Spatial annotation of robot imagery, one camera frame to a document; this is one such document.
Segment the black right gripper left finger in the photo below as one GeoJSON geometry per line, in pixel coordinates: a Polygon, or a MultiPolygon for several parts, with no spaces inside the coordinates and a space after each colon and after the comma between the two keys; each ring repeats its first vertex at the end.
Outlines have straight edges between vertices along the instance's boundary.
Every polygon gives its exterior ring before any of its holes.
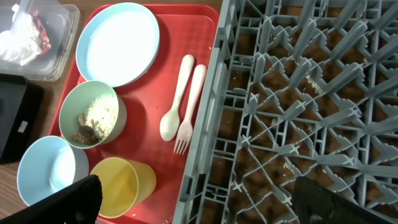
{"type": "Polygon", "coordinates": [[[91,174],[51,196],[1,220],[1,224],[95,223],[103,194],[100,179],[91,174]]]}

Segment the yellow plastic cup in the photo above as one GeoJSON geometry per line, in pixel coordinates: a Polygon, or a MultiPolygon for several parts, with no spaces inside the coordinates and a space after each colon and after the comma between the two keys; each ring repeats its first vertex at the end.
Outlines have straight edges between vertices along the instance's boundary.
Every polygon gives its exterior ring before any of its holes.
{"type": "Polygon", "coordinates": [[[157,184],[151,166],[120,157],[103,159],[91,173],[101,182],[103,199],[99,216],[104,218],[124,215],[149,197],[157,184]]]}

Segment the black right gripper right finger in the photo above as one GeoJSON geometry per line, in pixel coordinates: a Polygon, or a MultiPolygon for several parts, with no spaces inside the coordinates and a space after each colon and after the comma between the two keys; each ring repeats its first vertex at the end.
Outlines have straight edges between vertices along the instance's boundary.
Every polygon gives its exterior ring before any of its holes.
{"type": "Polygon", "coordinates": [[[292,200],[300,224],[388,223],[306,177],[296,178],[292,200]]]}

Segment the green bowl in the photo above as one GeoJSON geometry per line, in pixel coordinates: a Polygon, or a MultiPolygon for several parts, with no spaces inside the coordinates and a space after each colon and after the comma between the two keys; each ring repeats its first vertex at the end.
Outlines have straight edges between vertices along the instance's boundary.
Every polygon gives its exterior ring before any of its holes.
{"type": "Polygon", "coordinates": [[[127,109],[121,97],[108,84],[100,81],[87,81],[76,86],[65,98],[59,114],[59,128],[64,139],[73,147],[89,149],[115,140],[126,125],[127,109]],[[84,113],[89,104],[99,96],[114,95],[118,99],[118,117],[111,133],[94,145],[84,145],[73,139],[79,129],[78,115],[84,113]]]}

